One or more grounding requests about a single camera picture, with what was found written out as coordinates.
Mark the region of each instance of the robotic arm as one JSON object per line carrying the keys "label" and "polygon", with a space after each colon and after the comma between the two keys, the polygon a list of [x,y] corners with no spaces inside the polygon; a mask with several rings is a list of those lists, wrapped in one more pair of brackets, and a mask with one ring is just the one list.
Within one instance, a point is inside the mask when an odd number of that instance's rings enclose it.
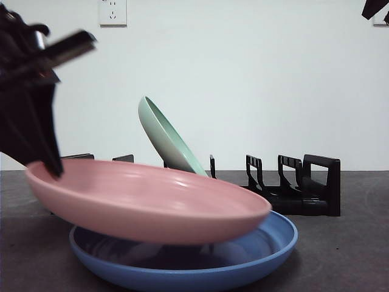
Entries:
{"label": "robotic arm", "polygon": [[[370,19],[388,3],[389,0],[367,0],[365,7],[363,8],[362,16],[366,19]],[[389,23],[389,13],[386,15],[384,20],[387,24]]]}
{"label": "robotic arm", "polygon": [[52,101],[59,82],[53,68],[94,49],[79,31],[47,48],[49,28],[27,25],[0,4],[0,151],[21,164],[43,161],[63,172],[53,127]]}

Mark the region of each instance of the table surface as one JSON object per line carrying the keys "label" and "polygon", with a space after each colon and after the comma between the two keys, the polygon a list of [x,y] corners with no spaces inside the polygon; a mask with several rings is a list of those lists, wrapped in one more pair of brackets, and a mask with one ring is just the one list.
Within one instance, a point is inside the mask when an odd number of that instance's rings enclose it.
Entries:
{"label": "table surface", "polygon": [[[242,171],[216,172],[245,185]],[[323,172],[315,172],[318,180]],[[278,184],[276,172],[264,172]],[[299,239],[269,276],[230,292],[389,291],[389,172],[342,172],[342,216],[288,216]],[[89,272],[72,253],[72,225],[42,207],[24,173],[1,172],[1,287],[13,291],[129,291]]]}

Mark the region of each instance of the white wall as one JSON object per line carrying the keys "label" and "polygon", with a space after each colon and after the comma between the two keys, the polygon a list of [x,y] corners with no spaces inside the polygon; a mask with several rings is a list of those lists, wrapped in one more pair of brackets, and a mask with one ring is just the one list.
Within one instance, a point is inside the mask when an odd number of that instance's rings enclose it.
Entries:
{"label": "white wall", "polygon": [[[389,29],[361,17],[363,0],[130,0],[124,29],[99,28],[97,0],[3,2],[51,40],[98,39],[57,70],[62,155],[161,165],[137,117],[147,95],[206,169],[210,153],[218,169],[243,169],[246,153],[265,169],[278,153],[389,169]],[[1,167],[19,168],[4,155]]]}

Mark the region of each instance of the blue plate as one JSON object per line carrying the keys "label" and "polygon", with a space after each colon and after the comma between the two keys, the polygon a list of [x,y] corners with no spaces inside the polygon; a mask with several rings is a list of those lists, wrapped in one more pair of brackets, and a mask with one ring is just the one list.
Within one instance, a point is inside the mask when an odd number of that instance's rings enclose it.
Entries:
{"label": "blue plate", "polygon": [[270,274],[287,259],[297,237],[294,224],[272,211],[257,230],[211,245],[132,242],[79,227],[71,230],[70,242],[88,269],[116,285],[146,292],[211,292]]}

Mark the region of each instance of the pink plate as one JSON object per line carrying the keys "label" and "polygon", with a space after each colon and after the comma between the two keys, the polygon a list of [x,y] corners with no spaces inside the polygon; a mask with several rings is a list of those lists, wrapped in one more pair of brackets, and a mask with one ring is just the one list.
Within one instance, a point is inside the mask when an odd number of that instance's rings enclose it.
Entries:
{"label": "pink plate", "polygon": [[63,159],[53,177],[27,166],[35,196],[57,216],[102,234],[172,245],[222,242],[254,230],[271,205],[228,182],[118,161]]}

